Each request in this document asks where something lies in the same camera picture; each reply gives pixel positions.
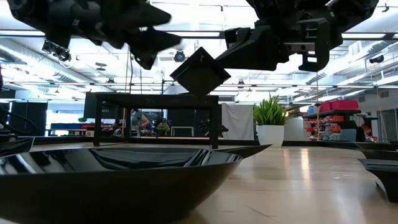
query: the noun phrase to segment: potted plant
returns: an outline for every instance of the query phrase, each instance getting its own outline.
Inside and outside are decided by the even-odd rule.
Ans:
[[[286,109],[278,104],[278,96],[269,95],[259,106],[254,106],[253,117],[257,123],[257,136],[261,145],[281,147],[284,141]]]
[[[80,123],[84,123],[87,121],[87,118],[78,118],[77,119]]]
[[[166,122],[162,122],[156,127],[156,130],[159,135],[164,136],[166,135],[167,131],[170,131],[170,127]]]

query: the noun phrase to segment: black metal frame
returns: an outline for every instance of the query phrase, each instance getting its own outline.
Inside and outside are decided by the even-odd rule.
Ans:
[[[205,109],[210,114],[210,144],[213,149],[218,148],[218,124],[215,122],[218,112],[218,96],[205,96],[198,99],[192,95],[130,95],[124,93],[97,93],[94,146],[99,146],[101,140],[101,114],[103,102],[107,101],[130,111],[132,108],[142,109]],[[126,133],[124,141],[130,142],[131,117],[126,116]]]

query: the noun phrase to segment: shelf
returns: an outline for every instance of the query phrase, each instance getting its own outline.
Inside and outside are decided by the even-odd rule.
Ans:
[[[342,115],[342,114],[357,114],[360,113],[361,110],[333,110],[333,111],[327,111],[327,112],[321,112],[319,113],[319,117],[322,116],[328,116],[328,115]],[[306,115],[303,116],[303,118],[316,118],[317,114],[310,114],[310,115]]]

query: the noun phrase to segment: white planter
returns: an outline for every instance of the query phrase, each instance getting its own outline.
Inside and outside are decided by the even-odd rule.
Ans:
[[[260,145],[272,144],[271,147],[281,147],[285,136],[285,126],[257,125],[257,136]]]

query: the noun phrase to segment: red container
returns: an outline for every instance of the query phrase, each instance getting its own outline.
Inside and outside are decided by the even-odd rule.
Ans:
[[[331,111],[331,103],[330,102],[323,102],[321,103],[320,112]]]
[[[359,108],[356,100],[335,100],[330,104],[332,110],[357,110]]]

